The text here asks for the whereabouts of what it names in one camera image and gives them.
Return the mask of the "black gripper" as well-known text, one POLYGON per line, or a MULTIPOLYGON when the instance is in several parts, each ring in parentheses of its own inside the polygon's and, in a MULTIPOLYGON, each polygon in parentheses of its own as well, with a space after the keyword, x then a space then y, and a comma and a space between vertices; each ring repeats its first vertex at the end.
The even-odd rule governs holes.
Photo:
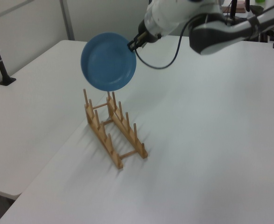
POLYGON ((161 39, 161 37, 161 34, 150 34, 150 32, 147 30, 145 26, 144 20, 142 20, 138 26, 138 35, 136 35, 136 37, 132 41, 130 41, 127 44, 127 46, 131 52, 134 52, 137 49, 137 47, 141 47, 146 43, 157 42, 159 39, 161 39))

